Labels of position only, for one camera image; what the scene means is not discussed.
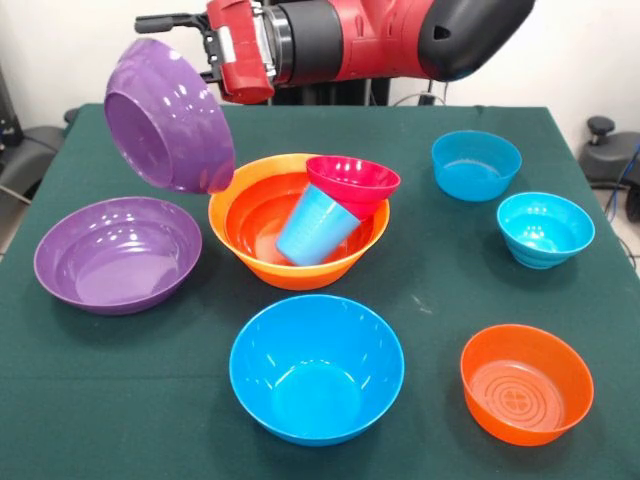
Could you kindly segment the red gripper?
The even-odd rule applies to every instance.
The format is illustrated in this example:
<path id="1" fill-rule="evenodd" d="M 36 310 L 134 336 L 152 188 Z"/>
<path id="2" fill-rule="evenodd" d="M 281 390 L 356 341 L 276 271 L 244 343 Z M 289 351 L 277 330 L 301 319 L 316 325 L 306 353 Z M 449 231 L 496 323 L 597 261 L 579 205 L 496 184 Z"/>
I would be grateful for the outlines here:
<path id="1" fill-rule="evenodd" d="M 209 1 L 206 14 L 221 49 L 219 70 L 201 72 L 207 84 L 220 84 L 223 100 L 259 104 L 274 95 L 275 75 L 259 1 Z M 203 14 L 138 16 L 135 31 L 170 31 L 176 27 L 208 29 Z"/>

